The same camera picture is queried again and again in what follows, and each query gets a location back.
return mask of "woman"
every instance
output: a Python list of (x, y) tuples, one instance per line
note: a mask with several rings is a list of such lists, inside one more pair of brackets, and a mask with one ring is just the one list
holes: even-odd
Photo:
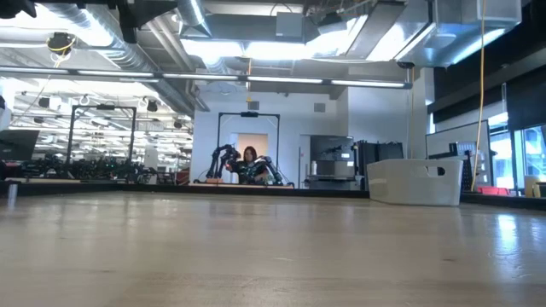
[(256, 171), (257, 175), (254, 176), (254, 178), (249, 178), (246, 175), (247, 169), (254, 166), (254, 160), (258, 158), (258, 155), (256, 154), (256, 149), (252, 146), (248, 146), (245, 148), (245, 151), (242, 155), (243, 161), (238, 161), (238, 167), (237, 169), (241, 170), (238, 171), (239, 174), (239, 183), (240, 184), (249, 184), (249, 183), (256, 183), (256, 184), (264, 184), (267, 180), (267, 176), (269, 175), (269, 172), (267, 171), (267, 167), (265, 165), (261, 165), (258, 168), (258, 171)]

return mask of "wooden floor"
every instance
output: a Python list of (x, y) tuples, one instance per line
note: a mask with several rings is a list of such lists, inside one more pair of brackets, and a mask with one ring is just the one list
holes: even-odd
[(0, 306), (546, 306), (546, 215), (72, 194), (0, 206)]

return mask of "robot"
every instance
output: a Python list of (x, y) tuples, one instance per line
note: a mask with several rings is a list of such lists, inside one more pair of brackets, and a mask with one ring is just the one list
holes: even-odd
[(233, 146), (226, 144), (220, 146), (212, 152), (211, 167), (206, 173), (207, 178), (222, 178), (222, 170), (225, 166), (228, 166), (230, 172), (237, 173), (241, 182), (248, 184), (264, 184), (263, 182), (255, 182), (254, 178), (258, 175), (258, 170), (265, 166), (269, 173), (273, 176), (274, 185), (282, 185), (282, 176), (273, 165), (273, 161), (270, 157), (260, 156), (257, 157), (250, 166), (242, 161), (237, 161), (241, 157), (241, 154), (233, 148)]

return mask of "white storage bin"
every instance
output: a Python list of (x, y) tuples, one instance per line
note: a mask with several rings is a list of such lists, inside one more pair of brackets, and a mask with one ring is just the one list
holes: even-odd
[[(439, 176), (439, 168), (444, 174)], [(369, 196), (390, 204), (458, 206), (462, 161), (387, 159), (368, 165)]]

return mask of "red object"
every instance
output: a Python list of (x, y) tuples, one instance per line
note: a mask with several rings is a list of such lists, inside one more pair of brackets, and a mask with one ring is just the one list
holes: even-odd
[(482, 194), (485, 194), (485, 195), (510, 196), (510, 191), (507, 188), (477, 187), (476, 190), (479, 193), (482, 193)]

